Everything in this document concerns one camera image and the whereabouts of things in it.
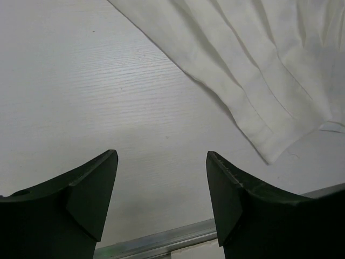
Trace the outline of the white pleated skirt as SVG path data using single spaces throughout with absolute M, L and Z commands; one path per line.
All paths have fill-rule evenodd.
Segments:
M 268 163 L 344 132 L 344 1 L 112 1 L 226 105 Z

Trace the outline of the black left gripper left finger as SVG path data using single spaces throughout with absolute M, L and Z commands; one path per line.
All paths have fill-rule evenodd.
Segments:
M 48 181 L 1 197 L 1 258 L 93 258 L 113 192 L 110 149 Z

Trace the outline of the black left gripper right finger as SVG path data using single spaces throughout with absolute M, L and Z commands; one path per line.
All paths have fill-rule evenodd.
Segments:
M 226 258 L 344 258 L 344 185 L 304 195 L 208 152 L 206 173 Z

